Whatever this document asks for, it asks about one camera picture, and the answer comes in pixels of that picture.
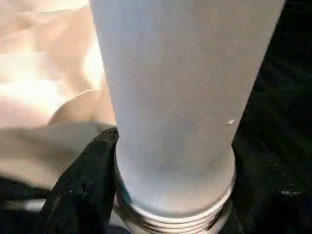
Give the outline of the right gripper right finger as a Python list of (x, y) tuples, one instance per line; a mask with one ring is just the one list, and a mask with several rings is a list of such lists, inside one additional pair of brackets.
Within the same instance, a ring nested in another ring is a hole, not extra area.
[(280, 158), (247, 143), (233, 144), (236, 182), (223, 234), (310, 234), (312, 204)]

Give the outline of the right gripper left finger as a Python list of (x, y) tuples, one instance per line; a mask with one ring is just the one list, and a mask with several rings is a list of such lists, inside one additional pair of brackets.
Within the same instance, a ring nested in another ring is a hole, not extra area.
[(116, 193), (117, 140), (117, 129), (106, 129), (60, 176), (41, 210), (41, 233), (106, 233)]

